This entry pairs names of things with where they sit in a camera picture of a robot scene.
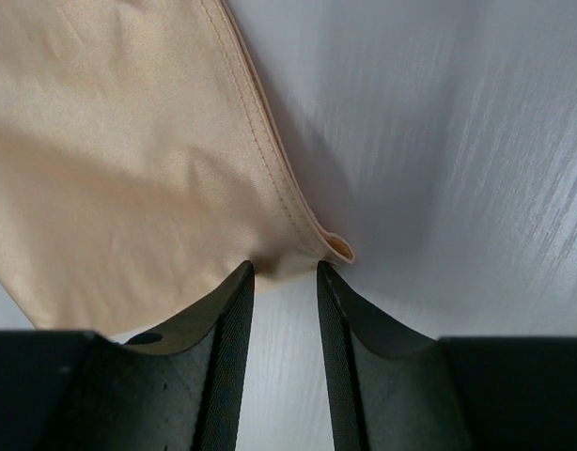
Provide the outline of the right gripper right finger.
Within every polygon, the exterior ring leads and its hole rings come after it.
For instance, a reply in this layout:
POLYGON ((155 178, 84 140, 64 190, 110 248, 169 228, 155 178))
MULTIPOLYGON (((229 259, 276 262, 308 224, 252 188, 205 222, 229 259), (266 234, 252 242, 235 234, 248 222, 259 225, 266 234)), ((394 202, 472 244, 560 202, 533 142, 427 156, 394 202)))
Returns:
POLYGON ((577 337, 432 339, 317 268, 338 450, 577 450, 577 337))

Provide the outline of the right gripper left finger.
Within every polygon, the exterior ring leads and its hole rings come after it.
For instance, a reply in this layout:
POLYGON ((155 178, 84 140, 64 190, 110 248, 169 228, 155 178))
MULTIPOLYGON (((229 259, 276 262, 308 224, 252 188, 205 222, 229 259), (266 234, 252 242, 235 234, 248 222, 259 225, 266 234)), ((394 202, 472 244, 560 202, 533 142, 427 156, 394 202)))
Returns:
POLYGON ((254 294, 246 261, 123 344, 0 331, 0 450, 233 449, 254 294))

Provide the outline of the orange cloth napkin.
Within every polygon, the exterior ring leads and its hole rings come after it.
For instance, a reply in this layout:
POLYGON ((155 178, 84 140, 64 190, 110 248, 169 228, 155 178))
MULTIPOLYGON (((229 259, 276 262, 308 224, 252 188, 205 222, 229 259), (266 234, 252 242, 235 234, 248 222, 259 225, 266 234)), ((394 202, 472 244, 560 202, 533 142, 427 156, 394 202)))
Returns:
POLYGON ((241 262, 351 263, 308 207, 222 1, 0 1, 0 283, 39 329, 113 336, 241 262))

